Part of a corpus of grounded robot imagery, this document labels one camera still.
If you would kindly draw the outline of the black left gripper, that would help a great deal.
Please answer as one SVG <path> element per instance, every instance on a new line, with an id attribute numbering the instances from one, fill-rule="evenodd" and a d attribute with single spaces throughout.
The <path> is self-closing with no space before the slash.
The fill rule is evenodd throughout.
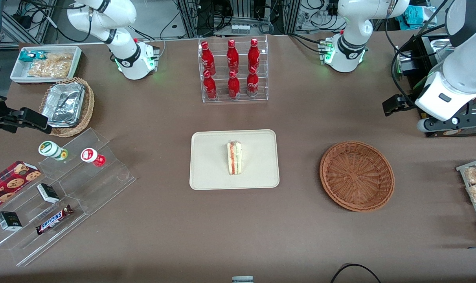
<path id="1" fill-rule="evenodd" d="M 398 112 L 405 112 L 415 109 L 419 114 L 428 114 L 423 108 L 419 107 L 416 102 L 421 98 L 428 90 L 428 87 L 414 87 L 410 93 L 410 99 L 408 96 L 401 94 L 395 94 L 382 102 L 383 113 L 386 117 Z"/>

